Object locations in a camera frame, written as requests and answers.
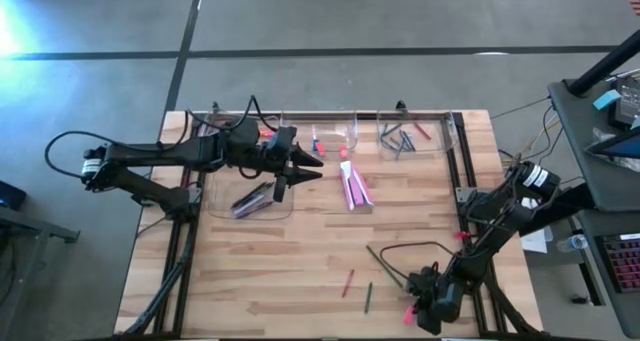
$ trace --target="concrete floor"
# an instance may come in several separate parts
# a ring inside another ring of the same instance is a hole
[[[191,1],[1,0],[0,53],[178,51]],[[201,0],[191,49],[612,45],[639,26],[627,0]],[[402,99],[411,108],[496,114],[544,97],[549,82],[576,77],[602,56],[190,60],[176,109],[214,100],[241,109],[255,94],[267,110],[386,109]],[[0,61],[0,179],[29,193],[26,213],[82,230],[76,245],[51,243],[16,340],[111,333],[140,208],[119,191],[85,192],[42,153],[70,129],[155,140],[175,67],[175,59]],[[625,69],[633,67],[639,59]],[[495,120],[498,145],[521,149],[546,105]],[[82,151],[98,144],[69,138],[53,157],[77,171]],[[566,179],[577,175],[564,138],[545,162]],[[577,266],[549,260],[531,275],[547,331],[625,339],[610,308],[568,302],[585,289]]]

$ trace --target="white paper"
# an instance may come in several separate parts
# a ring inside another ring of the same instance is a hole
[[[532,209],[538,207],[538,202],[534,199],[524,197],[521,201],[522,206]],[[527,236],[520,238],[522,248],[526,251],[547,253],[547,240],[544,237],[544,229],[532,232]]]
[[[547,253],[547,241],[544,238],[544,229],[521,237],[520,243],[522,243],[522,248],[526,251]]]

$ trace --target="wire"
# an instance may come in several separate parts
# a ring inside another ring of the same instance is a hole
[[[551,111],[552,108],[553,106],[549,106],[547,111],[545,111],[544,114],[542,115],[542,130],[544,131],[544,135],[547,138],[547,147],[545,147],[542,151],[536,154],[533,154],[533,155],[530,154],[529,156],[523,158],[522,159],[523,161],[542,155],[549,149],[549,146],[551,146],[551,137],[549,136],[549,129],[547,128],[547,114],[549,113],[549,111]]]
[[[201,118],[200,116],[196,115],[193,111],[191,111],[190,109],[186,109],[185,112],[187,112],[189,115],[191,115],[191,117],[193,117],[195,120],[199,121],[200,123],[207,125],[209,127],[218,129],[218,130],[223,130],[223,131],[233,131],[236,128],[238,128],[240,126],[240,124],[242,124],[242,122],[244,122],[244,120],[247,118],[247,116],[249,115],[249,110],[251,110],[251,105],[255,105],[256,106],[256,111],[258,113],[258,117],[260,118],[260,121],[262,121],[262,123],[271,131],[276,132],[278,131],[277,128],[269,125],[269,123],[267,122],[267,120],[264,118],[264,116],[262,115],[262,111],[260,110],[260,105],[258,105],[258,100],[256,99],[256,97],[254,95],[251,95],[251,97],[249,98],[249,103],[247,104],[247,108],[244,110],[244,113],[242,114],[242,116],[240,117],[240,119],[238,121],[236,121],[235,124],[231,125],[231,126],[227,126],[227,127],[223,127],[223,126],[218,126],[216,124],[210,123],[206,120],[204,120],[203,118]]]
[[[492,120],[495,120],[495,119],[497,119],[498,117],[502,117],[502,116],[504,116],[504,115],[508,115],[508,114],[510,114],[510,113],[514,113],[514,112],[516,112],[516,111],[520,111],[520,110],[522,110],[522,109],[525,109],[525,108],[527,108],[527,107],[531,107],[531,106],[533,106],[533,105],[537,105],[537,104],[539,104],[539,103],[541,103],[541,102],[544,102],[545,100],[548,100],[548,99],[550,99],[550,98],[551,98],[551,97],[547,96],[547,97],[545,97],[545,98],[543,98],[543,99],[540,99],[540,100],[537,100],[537,101],[534,101],[534,102],[528,103],[528,104],[523,105],[523,106],[520,106],[520,107],[516,107],[516,108],[511,109],[511,110],[509,110],[509,111],[505,111],[505,112],[503,112],[503,113],[499,113],[499,114],[497,114],[497,115],[495,115],[495,116],[491,116],[491,119],[492,119]]]
[[[147,230],[149,230],[150,228],[152,228],[153,226],[159,224],[160,222],[164,221],[167,219],[167,217],[169,217],[169,215],[164,215],[162,216],[162,218],[160,218],[158,221],[153,222],[152,224],[149,224],[147,226],[145,226],[142,230],[138,231],[138,233],[136,234],[136,238],[140,237],[140,235],[142,235],[143,233],[145,233]]]
[[[578,180],[578,179],[583,179],[583,180],[584,180],[584,177],[582,177],[582,176],[576,176],[576,177],[574,177],[574,178],[572,178],[572,179],[568,179],[567,181],[562,181],[562,182],[560,182],[560,185],[564,185],[564,184],[566,184],[566,183],[569,183],[569,182],[571,182],[571,181],[575,181],[575,180]]]
[[[255,175],[247,175],[246,173],[244,173],[242,167],[238,167],[238,171],[240,171],[240,175],[242,175],[242,177],[246,178],[247,180],[255,180],[262,174],[262,170],[256,170]]]
[[[510,159],[512,159],[512,160],[513,160],[513,158],[514,158],[512,154],[508,153],[508,152],[507,152],[507,151],[505,151],[505,150],[498,149],[498,152],[499,152],[499,153],[501,153],[501,154],[503,154],[503,155],[505,155],[505,156],[507,156],[508,158],[510,158]]]
[[[549,153],[545,154],[540,158],[540,160],[538,161],[538,165],[542,166],[542,161],[553,153],[553,150],[555,150],[556,145],[558,144],[558,140],[560,140],[560,135],[562,135],[563,131],[564,131],[564,127],[560,129],[560,132],[558,132],[558,135],[556,136],[555,141],[553,141],[553,146],[551,146],[551,150],[549,151]]]
[[[4,293],[4,295],[2,295],[2,298],[0,298],[0,306],[2,306],[7,298],[9,298],[11,290],[13,289],[13,285],[16,281],[16,245],[13,239],[9,239],[9,243],[11,244],[11,264],[9,266],[9,269],[7,270],[7,273],[5,273],[3,277],[3,281],[7,278],[10,278],[10,281],[9,286],[7,287],[7,291]]]
[[[51,162],[51,158],[49,157],[49,152],[51,151],[51,147],[53,147],[53,145],[58,140],[60,140],[61,138],[69,136],[69,135],[89,136],[89,137],[97,138],[98,140],[102,140],[102,141],[109,142],[109,143],[114,144],[114,145],[118,145],[118,146],[130,149],[130,150],[141,151],[141,152],[159,152],[159,153],[162,154],[164,152],[173,150],[179,144],[181,144],[182,141],[184,140],[184,137],[187,134],[187,129],[189,128],[188,127],[189,114],[186,111],[184,113],[184,119],[185,119],[185,122],[184,122],[184,128],[182,129],[182,135],[180,135],[180,138],[178,139],[178,141],[176,143],[174,143],[173,145],[169,146],[166,149],[162,148],[162,143],[160,141],[158,141],[156,143],[156,145],[158,146],[158,149],[157,150],[152,150],[152,149],[137,148],[137,147],[134,147],[134,146],[131,146],[131,145],[127,145],[127,144],[124,144],[122,142],[115,141],[113,139],[110,139],[110,138],[102,136],[102,135],[98,135],[98,134],[93,133],[93,132],[72,130],[72,131],[63,132],[63,133],[59,134],[58,136],[54,137],[53,139],[51,139],[51,141],[49,141],[49,143],[47,144],[47,146],[44,149],[44,161],[46,162],[47,166],[49,166],[52,170],[54,170],[54,171],[56,171],[58,173],[61,173],[61,174],[66,175],[66,176],[74,177],[74,178],[77,178],[77,179],[82,179],[83,178],[82,175],[77,174],[77,173],[73,173],[73,172],[69,172],[69,171],[65,171],[65,170],[55,166],[53,164],[53,162]]]
[[[553,128],[555,125],[558,124],[558,121],[554,120],[556,119],[556,117],[558,117],[558,114],[556,113],[555,115],[553,115],[553,117],[551,117],[551,119],[545,124],[545,127],[542,128],[542,130],[540,130],[540,132],[538,132],[538,136],[536,136],[536,138],[533,140],[533,142],[530,144],[530,149],[529,149],[529,156],[533,155],[533,150],[535,150],[536,148],[536,144],[538,143],[538,140],[540,139],[540,137],[542,136],[542,134],[544,133],[544,130],[546,128],[547,132],[549,132],[549,130],[551,128]]]
[[[445,247],[444,245],[442,245],[441,243],[439,243],[437,241],[411,242],[411,243],[405,243],[405,244],[391,245],[391,246],[383,247],[378,254],[380,256],[380,260],[382,260],[382,262],[384,262],[385,265],[387,267],[389,267],[389,269],[391,271],[397,273],[398,275],[400,275],[400,277],[402,277],[403,279],[409,281],[409,276],[407,276],[407,275],[403,274],[402,272],[398,271],[398,269],[396,269],[395,267],[391,266],[391,264],[389,264],[389,262],[387,260],[385,260],[384,252],[387,251],[387,250],[394,249],[394,248],[411,247],[411,246],[426,246],[426,245],[436,245],[436,246],[440,247],[441,249],[445,250],[449,255],[451,255],[451,256],[454,255],[453,251],[449,250],[447,247]]]
[[[200,187],[200,183],[198,181],[193,181],[193,182],[189,182],[187,184],[187,188],[191,185],[198,185],[198,187]],[[198,197],[196,197],[193,202],[198,202],[202,200],[202,190],[200,191],[200,194],[198,195]],[[162,218],[158,219],[157,221],[154,221],[153,223],[145,226],[144,228],[142,228],[140,231],[138,231],[138,233],[136,234],[136,238],[140,237],[140,235],[142,235],[144,232],[148,231],[150,228],[156,226],[157,224],[159,224],[160,222],[166,220],[169,217],[169,214],[173,211],[167,212],[166,215],[164,215]]]

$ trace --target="wooden tabletop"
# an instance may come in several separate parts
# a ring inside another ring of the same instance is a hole
[[[478,186],[493,188],[503,175],[489,114],[484,110],[462,114]],[[162,141],[175,142],[183,125],[182,112],[168,113]],[[298,126],[298,140],[303,140],[309,125]],[[287,190],[289,203],[255,220],[228,217],[229,195],[244,182],[237,169],[207,177],[183,337],[431,337],[416,325],[402,323],[412,298],[382,271],[365,246],[378,251],[398,243],[434,240],[454,251],[460,248],[454,237],[458,222],[447,159],[382,160],[376,135],[375,121],[358,121],[358,142],[350,152],[375,202],[371,210],[347,210],[340,159],[333,154],[320,170],[322,179]],[[461,157],[457,159],[464,184]],[[179,184],[181,170],[155,168],[152,179],[173,187]],[[146,209],[140,227],[161,216],[159,209]],[[116,331],[130,326],[157,291],[170,232],[171,222],[165,221],[136,241]],[[404,273],[434,261],[443,267],[450,258],[436,246],[394,249],[385,256]],[[494,263],[507,297],[531,325],[542,329],[518,236],[502,248]],[[353,281],[342,298],[351,269],[355,270]],[[370,282],[371,307],[365,315]],[[489,297],[486,292],[483,296],[490,328],[495,329]],[[172,320],[175,310],[173,302],[169,304],[167,319]],[[460,318],[453,324],[443,323],[442,330],[441,337],[478,335],[469,297]]]

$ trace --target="black desk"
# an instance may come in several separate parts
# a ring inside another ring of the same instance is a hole
[[[599,236],[637,233],[640,230],[640,213],[605,213],[599,211],[580,211],[577,214],[582,224],[584,235],[589,241],[589,248],[595,259],[598,271],[602,275],[602,283],[611,299],[611,306],[618,317],[625,335],[630,338],[640,338],[640,292],[620,294],[608,276],[602,258],[596,248],[595,239]]]
[[[608,133],[618,133],[607,124],[606,111],[597,111],[593,101],[609,90],[608,83],[601,82],[584,98],[567,91],[563,82],[549,85],[549,95],[564,131],[573,149],[576,161],[589,187],[598,210],[640,211],[640,173],[612,164],[584,152],[593,143],[593,128]]]
[[[584,151],[593,143],[594,127],[607,133],[620,132],[607,124],[606,111],[593,107],[593,101],[609,89],[609,83],[600,82],[580,98],[571,95],[565,83],[557,82],[549,85],[549,95],[584,176],[587,193],[593,199],[592,205],[598,210],[582,210],[576,215],[622,331],[630,338],[640,338],[640,293],[616,292],[595,241],[599,236],[640,232],[640,173]]]

